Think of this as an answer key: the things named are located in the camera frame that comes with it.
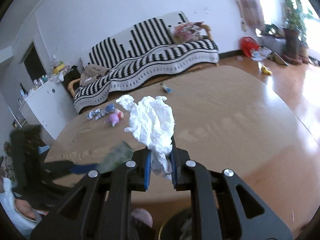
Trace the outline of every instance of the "sofa backrest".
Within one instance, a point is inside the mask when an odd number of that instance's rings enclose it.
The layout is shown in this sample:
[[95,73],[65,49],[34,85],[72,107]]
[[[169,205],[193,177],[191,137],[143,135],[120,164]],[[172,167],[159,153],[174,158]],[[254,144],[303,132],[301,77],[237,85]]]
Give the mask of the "sofa backrest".
[[139,58],[149,51],[174,44],[169,27],[188,22],[182,11],[154,17],[123,30],[92,47],[81,57],[83,67],[97,64],[110,69],[128,58]]

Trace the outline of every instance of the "yellow object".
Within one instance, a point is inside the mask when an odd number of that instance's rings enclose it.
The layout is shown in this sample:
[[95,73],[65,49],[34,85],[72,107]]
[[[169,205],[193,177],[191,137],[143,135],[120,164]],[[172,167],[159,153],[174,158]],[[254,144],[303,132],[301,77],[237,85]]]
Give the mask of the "yellow object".
[[57,67],[52,71],[52,73],[53,73],[53,74],[58,74],[58,72],[59,72],[60,70],[62,70],[65,66],[66,66],[66,65],[65,65],[64,63],[62,63],[60,66],[57,66]]
[[272,72],[266,66],[261,67],[261,72],[264,74],[272,75]]

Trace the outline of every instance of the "potted plant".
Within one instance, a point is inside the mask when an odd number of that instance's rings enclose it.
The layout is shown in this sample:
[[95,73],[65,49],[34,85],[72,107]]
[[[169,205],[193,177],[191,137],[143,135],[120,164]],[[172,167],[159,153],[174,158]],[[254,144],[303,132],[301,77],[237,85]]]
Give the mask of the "potted plant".
[[308,63],[307,29],[305,18],[312,15],[303,12],[301,0],[284,0],[283,4],[283,30],[286,39],[284,58],[293,64]]

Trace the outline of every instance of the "wooden armrest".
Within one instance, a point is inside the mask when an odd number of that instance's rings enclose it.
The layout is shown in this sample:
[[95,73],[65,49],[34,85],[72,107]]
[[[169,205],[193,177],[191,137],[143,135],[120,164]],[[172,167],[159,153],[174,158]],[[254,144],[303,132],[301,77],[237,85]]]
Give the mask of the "wooden armrest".
[[202,24],[202,25],[201,25],[201,28],[203,28],[203,29],[206,31],[207,36],[208,36],[208,39],[209,39],[209,40],[213,40],[213,39],[212,39],[212,36],[211,36],[211,28],[210,28],[210,26],[207,25],[207,24]]
[[69,83],[69,85],[68,85],[68,90],[70,91],[70,93],[71,93],[71,95],[72,95],[73,97],[76,96],[76,92],[73,90],[73,85],[74,85],[75,83],[80,82],[80,79],[81,79],[81,78],[78,78],[78,79],[76,79],[76,80],[73,80],[73,81],[71,81],[71,82]]

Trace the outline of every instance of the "yellow toy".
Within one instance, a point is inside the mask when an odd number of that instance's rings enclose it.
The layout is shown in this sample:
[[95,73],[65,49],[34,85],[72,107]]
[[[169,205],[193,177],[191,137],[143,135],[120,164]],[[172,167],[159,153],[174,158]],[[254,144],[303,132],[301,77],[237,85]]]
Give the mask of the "yellow toy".
[[272,72],[266,66],[261,66],[261,72],[264,74],[272,75]]

